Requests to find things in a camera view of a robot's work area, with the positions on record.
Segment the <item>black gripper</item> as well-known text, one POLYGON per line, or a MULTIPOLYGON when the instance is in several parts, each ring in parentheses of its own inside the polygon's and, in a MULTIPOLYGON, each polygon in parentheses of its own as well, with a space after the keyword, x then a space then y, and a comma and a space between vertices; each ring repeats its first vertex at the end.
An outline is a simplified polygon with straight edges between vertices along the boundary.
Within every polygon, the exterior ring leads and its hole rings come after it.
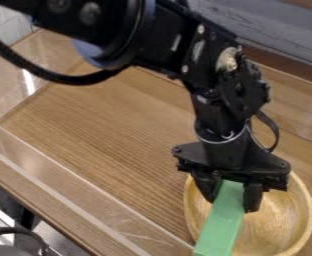
POLYGON ((263 189, 287 190, 291 166, 260 147, 248 129, 230 140, 200 138, 176 145, 172 154, 178 158, 178 169, 192 175, 210 203, 215 202, 223 180, 246 185, 243 207, 247 213, 259 210, 263 189))

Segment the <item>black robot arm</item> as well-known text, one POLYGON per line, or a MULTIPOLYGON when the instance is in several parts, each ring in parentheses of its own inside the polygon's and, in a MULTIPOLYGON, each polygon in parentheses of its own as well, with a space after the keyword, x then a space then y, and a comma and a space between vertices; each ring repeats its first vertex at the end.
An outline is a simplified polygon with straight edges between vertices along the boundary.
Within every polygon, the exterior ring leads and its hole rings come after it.
POLYGON ((271 87, 248 60, 238 36, 190 9, 186 0, 0 0, 35 25, 72 39, 96 72, 69 76, 24 58, 0 40, 0 56, 51 82, 87 86, 139 66, 178 79, 188 90, 198 140, 172 154, 199 191, 214 201, 223 181, 243 186, 243 208, 259 210, 263 195, 288 187, 290 164, 260 145, 254 118, 271 87))

